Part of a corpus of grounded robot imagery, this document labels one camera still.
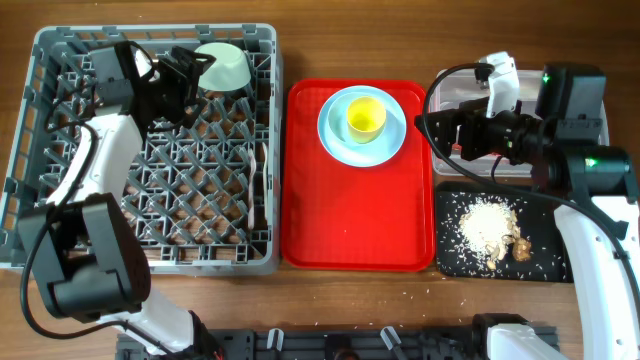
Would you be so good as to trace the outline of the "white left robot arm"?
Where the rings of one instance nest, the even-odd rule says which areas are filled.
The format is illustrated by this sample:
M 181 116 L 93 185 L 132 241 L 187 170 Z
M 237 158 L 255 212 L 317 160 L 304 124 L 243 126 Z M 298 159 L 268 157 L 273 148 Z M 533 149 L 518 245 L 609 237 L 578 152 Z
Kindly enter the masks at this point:
M 155 356 L 220 359 L 223 347 L 199 317 L 152 288 L 146 254 L 120 205 L 155 121 L 172 131 L 202 112 L 198 82 L 215 59 L 176 46 L 153 60 L 133 41 L 97 47 L 90 58 L 95 76 L 74 90 L 89 101 L 66 122 L 81 134 L 77 152 L 46 203 L 16 224 L 27 254 L 21 281 L 35 282 L 47 311 L 80 322 L 83 335 L 113 327 Z

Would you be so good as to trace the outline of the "white plastic fork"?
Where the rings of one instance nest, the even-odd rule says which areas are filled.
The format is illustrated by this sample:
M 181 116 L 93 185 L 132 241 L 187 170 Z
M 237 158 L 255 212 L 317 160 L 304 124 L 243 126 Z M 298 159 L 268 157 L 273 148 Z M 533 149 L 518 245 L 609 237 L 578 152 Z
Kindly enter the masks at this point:
M 248 150 L 248 159 L 249 159 L 249 177 L 248 177 L 248 218 L 247 218 L 247 226 L 249 230 L 253 230 L 255 226 L 255 202 L 254 202 L 254 179 L 257 170 L 257 162 L 255 158 L 255 153 L 253 149 Z

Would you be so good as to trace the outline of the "rice and food scraps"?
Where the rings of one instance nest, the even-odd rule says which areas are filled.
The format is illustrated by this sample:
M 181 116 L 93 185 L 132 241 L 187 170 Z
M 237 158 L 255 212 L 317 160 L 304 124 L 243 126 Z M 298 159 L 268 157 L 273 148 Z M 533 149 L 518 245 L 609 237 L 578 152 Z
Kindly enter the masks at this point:
M 497 272 L 511 257 L 516 262 L 532 258 L 532 243 L 522 236 L 516 209 L 503 199 L 475 198 L 457 221 L 461 243 L 454 248 L 458 257 L 477 271 Z

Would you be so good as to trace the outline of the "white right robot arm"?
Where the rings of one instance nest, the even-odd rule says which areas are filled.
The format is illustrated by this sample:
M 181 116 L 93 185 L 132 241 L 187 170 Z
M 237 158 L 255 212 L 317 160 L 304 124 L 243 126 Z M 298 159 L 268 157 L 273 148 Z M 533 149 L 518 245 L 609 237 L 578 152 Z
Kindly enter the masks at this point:
M 639 355 L 639 185 L 629 154 L 599 141 L 606 87 L 597 66 L 550 62 L 533 114 L 524 114 L 514 59 L 505 52 L 469 66 L 488 90 L 457 108 L 424 107 L 416 128 L 433 153 L 464 165 L 496 154 L 531 167 L 529 196 L 555 204 L 554 221 L 569 256 L 584 356 Z

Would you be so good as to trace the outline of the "mint green food bowl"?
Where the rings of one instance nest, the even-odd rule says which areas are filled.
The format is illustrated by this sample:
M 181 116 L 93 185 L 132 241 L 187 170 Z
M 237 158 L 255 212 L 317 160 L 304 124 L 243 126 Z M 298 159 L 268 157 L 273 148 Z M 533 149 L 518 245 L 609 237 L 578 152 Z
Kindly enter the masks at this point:
M 201 45 L 195 52 L 215 58 L 215 62 L 200 76 L 200 88 L 229 92 L 250 83 L 248 57 L 241 48 L 229 43 L 215 42 Z

